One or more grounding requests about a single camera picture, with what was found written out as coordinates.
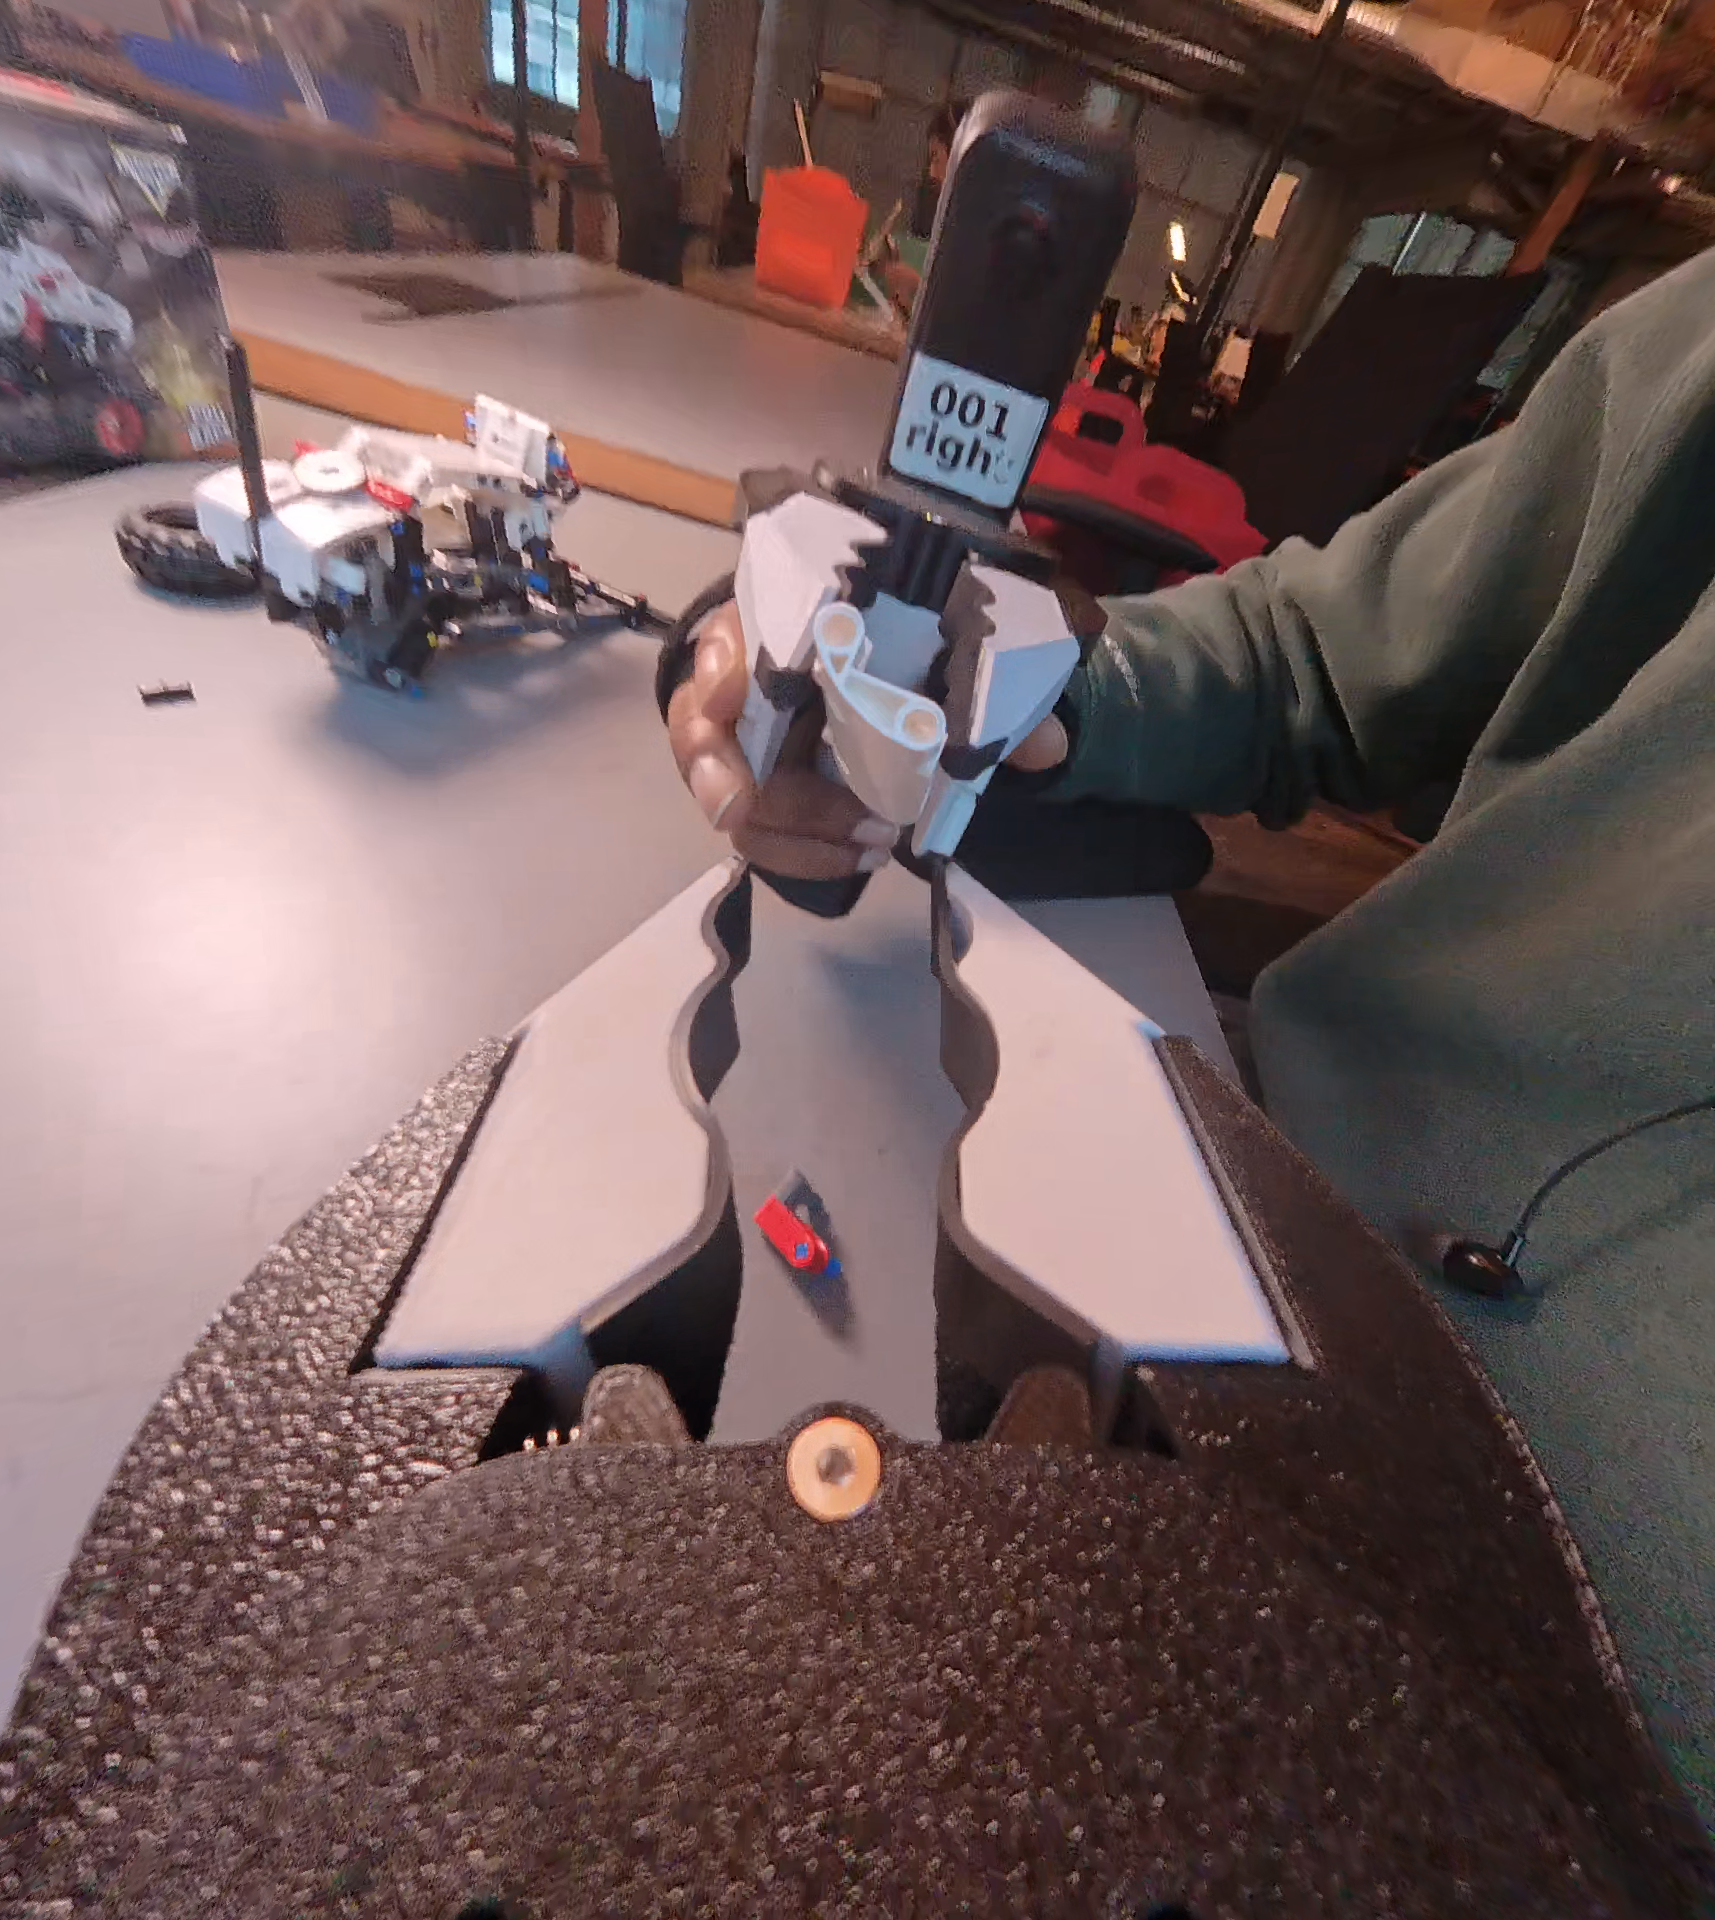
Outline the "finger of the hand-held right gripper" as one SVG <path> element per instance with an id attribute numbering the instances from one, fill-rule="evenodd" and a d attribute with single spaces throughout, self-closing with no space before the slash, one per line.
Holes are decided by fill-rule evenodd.
<path id="1" fill-rule="evenodd" d="M 941 772 L 977 782 L 1053 709 L 1079 639 L 1047 582 L 1009 569 L 961 569 L 939 634 L 947 737 Z"/>
<path id="2" fill-rule="evenodd" d="M 751 514 L 733 574 L 747 688 L 735 725 L 753 788 L 773 773 L 815 684 L 815 621 L 847 595 L 847 576 L 885 528 L 819 492 L 791 492 Z"/>

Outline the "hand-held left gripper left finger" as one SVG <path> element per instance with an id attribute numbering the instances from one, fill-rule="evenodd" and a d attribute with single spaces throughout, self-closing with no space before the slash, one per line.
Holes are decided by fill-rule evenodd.
<path id="1" fill-rule="evenodd" d="M 751 878 L 725 860 L 515 1028 L 375 1333 L 377 1368 L 541 1371 L 703 1251 L 729 1199 L 715 1094 L 749 948 Z"/>

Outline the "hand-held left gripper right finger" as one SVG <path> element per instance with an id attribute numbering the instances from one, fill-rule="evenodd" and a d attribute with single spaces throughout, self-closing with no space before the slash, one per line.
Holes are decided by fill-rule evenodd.
<path id="1" fill-rule="evenodd" d="M 963 1115 L 943 1248 L 1093 1369 L 1269 1363 L 1291 1340 L 1183 1112 L 1157 1020 L 957 862 L 931 879 L 939 1062 Z"/>

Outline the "person's right forearm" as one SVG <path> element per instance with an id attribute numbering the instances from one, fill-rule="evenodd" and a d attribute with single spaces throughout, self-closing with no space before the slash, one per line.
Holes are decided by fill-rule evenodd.
<path id="1" fill-rule="evenodd" d="M 1283 828 L 1461 767 L 1523 653 L 1507 615 L 1473 608 L 1511 437 L 1425 468 L 1325 543 L 1101 604 L 1047 792 Z"/>

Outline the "person's right hand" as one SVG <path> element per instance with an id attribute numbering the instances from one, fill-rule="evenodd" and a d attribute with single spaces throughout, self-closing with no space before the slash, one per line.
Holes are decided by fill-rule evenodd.
<path id="1" fill-rule="evenodd" d="M 793 721 L 771 773 L 753 776 L 737 737 L 747 690 L 741 619 L 725 601 L 693 628 L 691 672 L 667 718 L 677 776 L 709 828 L 737 858 L 779 879 L 843 881 L 877 871 L 897 831 L 825 776 L 817 718 Z"/>

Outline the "red chair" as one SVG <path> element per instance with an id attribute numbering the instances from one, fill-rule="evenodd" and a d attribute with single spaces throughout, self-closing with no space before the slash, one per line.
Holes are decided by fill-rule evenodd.
<path id="1" fill-rule="evenodd" d="M 1241 486 L 1147 437 L 1141 408 L 1071 382 L 1019 498 L 1025 531 L 1093 595 L 1147 593 L 1265 551 Z"/>

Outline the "black partition panels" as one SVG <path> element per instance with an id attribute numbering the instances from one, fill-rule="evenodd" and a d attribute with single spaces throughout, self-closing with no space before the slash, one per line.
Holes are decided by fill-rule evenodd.
<path id="1" fill-rule="evenodd" d="M 1365 267 L 1223 448 L 1271 545 L 1329 539 L 1397 487 L 1409 455 L 1475 383 L 1545 273 Z"/>

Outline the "white black toy truck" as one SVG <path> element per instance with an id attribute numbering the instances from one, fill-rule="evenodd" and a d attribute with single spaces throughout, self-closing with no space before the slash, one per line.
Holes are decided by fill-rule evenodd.
<path id="1" fill-rule="evenodd" d="M 479 394 L 459 437 L 363 423 L 269 461 L 234 339 L 226 370 L 240 459 L 198 484 L 198 538 L 341 673 L 417 693 L 449 651 L 669 634 L 667 613 L 557 548 L 581 486 L 539 415 Z"/>

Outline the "black table mat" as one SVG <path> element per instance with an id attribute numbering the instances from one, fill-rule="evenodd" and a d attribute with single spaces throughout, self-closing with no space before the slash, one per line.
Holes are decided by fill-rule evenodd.
<path id="1" fill-rule="evenodd" d="M 499 294 L 475 279 L 445 272 L 331 273 L 329 279 L 349 292 L 379 300 L 385 313 L 395 321 L 501 313 L 521 303 L 515 295 Z"/>

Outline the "window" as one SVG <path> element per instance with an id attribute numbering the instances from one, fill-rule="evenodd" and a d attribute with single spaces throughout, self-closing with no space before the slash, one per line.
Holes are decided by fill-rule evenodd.
<path id="1" fill-rule="evenodd" d="M 559 112 L 579 108 L 581 5 L 577 2 L 527 2 L 525 54 L 515 54 L 511 2 L 485 2 L 485 74 L 511 87 L 517 74 L 537 101 Z M 681 106 L 685 2 L 607 2 L 605 58 L 651 87 L 657 127 L 675 133 Z"/>

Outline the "black toy tyre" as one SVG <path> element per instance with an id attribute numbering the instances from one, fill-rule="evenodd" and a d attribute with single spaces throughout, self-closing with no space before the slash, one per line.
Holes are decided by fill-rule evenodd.
<path id="1" fill-rule="evenodd" d="M 226 562 L 186 500 L 130 508 L 114 528 L 124 564 L 148 588 L 190 601 L 232 604 L 259 593 L 255 576 Z"/>

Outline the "printed toy truck box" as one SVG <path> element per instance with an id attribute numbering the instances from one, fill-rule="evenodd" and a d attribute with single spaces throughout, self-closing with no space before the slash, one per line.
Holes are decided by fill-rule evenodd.
<path id="1" fill-rule="evenodd" d="M 234 448 L 184 131 L 0 67 L 0 471 Z"/>

